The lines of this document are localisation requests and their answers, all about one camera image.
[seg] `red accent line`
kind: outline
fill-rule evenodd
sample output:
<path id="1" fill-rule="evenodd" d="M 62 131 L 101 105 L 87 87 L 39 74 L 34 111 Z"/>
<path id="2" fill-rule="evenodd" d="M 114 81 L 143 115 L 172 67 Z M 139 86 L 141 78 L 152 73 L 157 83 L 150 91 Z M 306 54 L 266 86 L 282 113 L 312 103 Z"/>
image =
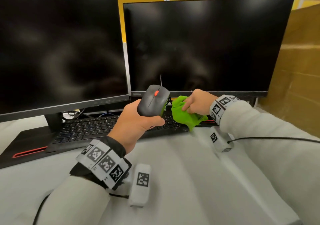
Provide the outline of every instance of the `red accent line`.
<path id="1" fill-rule="evenodd" d="M 29 154 L 42 152 L 42 151 L 46 150 L 46 148 L 47 148 L 46 146 L 43 146 L 43 147 L 39 147 L 39 148 L 36 148 L 36 149 L 24 151 L 24 152 L 21 152 L 21 153 L 16 153 L 15 155 L 12 156 L 12 158 L 19 158 L 19 157 L 26 156 L 26 155 L 29 155 Z"/>

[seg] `black computer mouse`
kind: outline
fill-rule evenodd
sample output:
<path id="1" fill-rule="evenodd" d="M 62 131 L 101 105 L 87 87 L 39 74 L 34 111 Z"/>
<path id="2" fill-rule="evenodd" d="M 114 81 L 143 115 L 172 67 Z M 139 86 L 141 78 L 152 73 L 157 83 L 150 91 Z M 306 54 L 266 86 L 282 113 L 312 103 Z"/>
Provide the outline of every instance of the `black computer mouse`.
<path id="1" fill-rule="evenodd" d="M 169 95 L 170 91 L 165 87 L 150 85 L 138 105 L 138 114 L 147 117 L 162 116 Z"/>

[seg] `green cloth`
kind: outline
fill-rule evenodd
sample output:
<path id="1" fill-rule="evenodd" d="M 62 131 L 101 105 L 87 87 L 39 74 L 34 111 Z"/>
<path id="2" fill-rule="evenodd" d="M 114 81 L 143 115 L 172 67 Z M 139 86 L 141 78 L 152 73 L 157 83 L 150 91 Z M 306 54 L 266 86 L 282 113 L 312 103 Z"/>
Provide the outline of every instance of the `green cloth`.
<path id="1" fill-rule="evenodd" d="M 179 96 L 177 99 L 172 101 L 172 116 L 176 122 L 187 125 L 189 130 L 192 131 L 196 125 L 199 125 L 202 121 L 206 121 L 208 117 L 206 115 L 196 113 L 189 114 L 187 111 L 182 111 L 182 106 L 185 104 L 183 101 L 186 98 L 186 96 Z"/>

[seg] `computer monitor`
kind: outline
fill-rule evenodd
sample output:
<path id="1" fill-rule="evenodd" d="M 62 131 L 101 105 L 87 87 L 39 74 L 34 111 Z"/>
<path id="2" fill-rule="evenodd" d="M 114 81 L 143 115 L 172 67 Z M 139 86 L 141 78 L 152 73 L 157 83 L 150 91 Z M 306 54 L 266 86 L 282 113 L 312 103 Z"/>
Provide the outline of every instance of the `computer monitor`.
<path id="1" fill-rule="evenodd" d="M 0 122 L 128 99 L 118 0 L 0 0 Z"/>
<path id="2" fill-rule="evenodd" d="M 130 86 L 266 96 L 294 0 L 125 3 Z"/>

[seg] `black keyboard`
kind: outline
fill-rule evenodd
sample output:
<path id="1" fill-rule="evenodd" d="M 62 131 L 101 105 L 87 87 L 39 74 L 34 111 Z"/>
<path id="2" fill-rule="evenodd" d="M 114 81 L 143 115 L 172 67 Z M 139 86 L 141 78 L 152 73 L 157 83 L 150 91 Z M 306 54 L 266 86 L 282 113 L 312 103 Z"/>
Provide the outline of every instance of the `black keyboard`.
<path id="1" fill-rule="evenodd" d="M 86 118 L 80 120 L 67 120 L 54 141 L 46 148 L 46 152 L 58 150 L 72 150 L 87 146 L 92 139 L 99 139 L 108 135 L 118 120 L 118 115 Z M 142 138 L 153 138 L 166 135 L 185 133 L 189 131 L 186 125 L 173 120 L 171 110 L 167 110 L 162 116 L 165 119 L 163 126 L 157 126 L 147 130 Z"/>

